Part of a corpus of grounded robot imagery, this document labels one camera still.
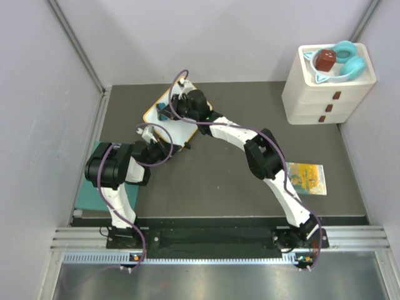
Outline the yellow framed whiteboard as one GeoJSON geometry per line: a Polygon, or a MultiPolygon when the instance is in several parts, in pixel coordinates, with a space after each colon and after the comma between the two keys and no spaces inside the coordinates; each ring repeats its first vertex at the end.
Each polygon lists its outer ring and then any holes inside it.
{"type": "Polygon", "coordinates": [[[197,121],[181,117],[177,114],[172,106],[173,94],[179,94],[180,88],[178,87],[178,80],[144,113],[143,121],[145,123],[152,123],[154,131],[160,138],[166,142],[173,142],[173,144],[184,147],[186,143],[194,136],[198,130],[196,125],[197,121]],[[166,112],[165,116],[168,117],[166,121],[158,119],[156,104],[165,103],[166,112]]]}

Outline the blue whiteboard eraser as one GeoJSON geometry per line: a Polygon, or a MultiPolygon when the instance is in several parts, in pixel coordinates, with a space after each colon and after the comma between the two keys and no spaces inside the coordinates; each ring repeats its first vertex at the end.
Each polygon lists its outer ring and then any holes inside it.
{"type": "Polygon", "coordinates": [[[156,104],[157,118],[160,121],[166,121],[168,119],[168,117],[165,116],[165,114],[164,114],[166,112],[165,107],[166,107],[166,104],[163,102],[159,102],[156,104]]]}

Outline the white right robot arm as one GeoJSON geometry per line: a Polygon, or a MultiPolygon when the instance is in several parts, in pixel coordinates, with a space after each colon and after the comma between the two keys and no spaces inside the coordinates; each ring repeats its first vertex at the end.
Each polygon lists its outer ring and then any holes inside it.
{"type": "Polygon", "coordinates": [[[198,89],[174,94],[169,92],[172,119],[195,124],[202,134],[221,139],[244,151],[252,174],[271,189],[292,230],[292,241],[304,248],[321,236],[319,218],[298,197],[289,182],[286,161],[272,133],[240,126],[212,110],[204,93],[198,89]]]}

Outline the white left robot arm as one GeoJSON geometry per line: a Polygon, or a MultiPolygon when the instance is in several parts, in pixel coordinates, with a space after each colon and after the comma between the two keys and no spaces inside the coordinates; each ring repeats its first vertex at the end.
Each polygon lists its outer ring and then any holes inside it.
{"type": "Polygon", "coordinates": [[[140,244],[143,235],[129,203],[126,185],[146,186],[151,176],[150,167],[170,159],[181,149],[161,138],[132,144],[100,142],[95,146],[85,165],[84,176],[99,191],[109,209],[112,219],[109,239],[120,239],[129,248],[140,244]]]}

